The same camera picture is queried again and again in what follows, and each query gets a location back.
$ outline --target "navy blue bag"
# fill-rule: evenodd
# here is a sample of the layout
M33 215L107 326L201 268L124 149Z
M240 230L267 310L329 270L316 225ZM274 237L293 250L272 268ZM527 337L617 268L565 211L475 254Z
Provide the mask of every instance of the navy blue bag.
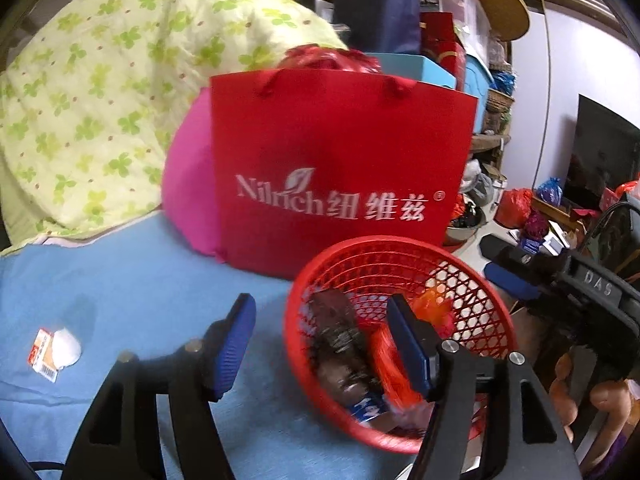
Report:
M348 45L363 52L420 54L420 0L332 0L334 23L351 29Z

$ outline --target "pink pillow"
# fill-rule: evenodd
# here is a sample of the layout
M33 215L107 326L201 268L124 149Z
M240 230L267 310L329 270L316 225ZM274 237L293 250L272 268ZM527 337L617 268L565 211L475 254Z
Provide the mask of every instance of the pink pillow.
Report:
M210 96L209 88L200 90L175 134L162 175L162 208L193 249L218 256Z

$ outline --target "leaf logo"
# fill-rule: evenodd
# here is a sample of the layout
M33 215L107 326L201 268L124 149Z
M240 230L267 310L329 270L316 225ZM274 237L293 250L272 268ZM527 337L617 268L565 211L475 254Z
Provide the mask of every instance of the leaf logo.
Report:
M285 190L283 193L296 194L303 192L306 186L309 185L314 169L315 168L299 168L289 173L289 176L284 181Z

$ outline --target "television screen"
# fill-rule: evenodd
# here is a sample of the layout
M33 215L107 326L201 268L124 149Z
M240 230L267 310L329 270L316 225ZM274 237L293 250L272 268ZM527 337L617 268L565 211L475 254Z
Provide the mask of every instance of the television screen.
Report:
M581 95L564 197L598 209L605 187L615 190L640 171L640 128Z

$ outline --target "metal bowl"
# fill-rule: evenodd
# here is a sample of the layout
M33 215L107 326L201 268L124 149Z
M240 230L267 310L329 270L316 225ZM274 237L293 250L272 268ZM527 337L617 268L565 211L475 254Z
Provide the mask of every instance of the metal bowl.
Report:
M478 229L486 225L486 217L484 211L480 209L480 221L475 227L447 227L447 235L444 240L445 245L460 245L469 240Z

